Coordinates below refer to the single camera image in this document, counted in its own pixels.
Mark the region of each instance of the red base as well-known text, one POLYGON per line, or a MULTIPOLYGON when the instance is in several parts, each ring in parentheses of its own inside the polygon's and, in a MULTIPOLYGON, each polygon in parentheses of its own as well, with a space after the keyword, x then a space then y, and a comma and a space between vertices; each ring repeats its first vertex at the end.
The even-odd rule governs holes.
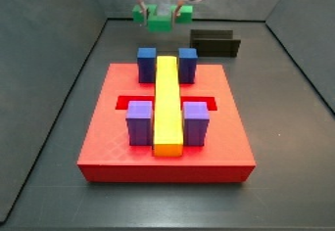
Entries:
POLYGON ((155 85, 139 84, 136 65, 109 66, 77 161, 88 181, 211 183, 247 179, 255 160, 223 67, 197 65, 195 84, 180 85, 180 95, 191 101, 215 98, 215 102, 207 101, 215 108, 205 146, 184 147, 180 158, 156 158, 152 147, 129 146, 124 110, 127 98, 155 96, 155 85))

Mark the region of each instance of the black block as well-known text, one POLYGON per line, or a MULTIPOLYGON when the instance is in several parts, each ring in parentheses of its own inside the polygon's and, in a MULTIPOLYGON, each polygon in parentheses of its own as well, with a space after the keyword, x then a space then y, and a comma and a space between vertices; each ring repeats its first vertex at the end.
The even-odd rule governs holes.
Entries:
POLYGON ((199 57, 236 57, 239 44, 232 30, 191 30, 189 47, 199 57))

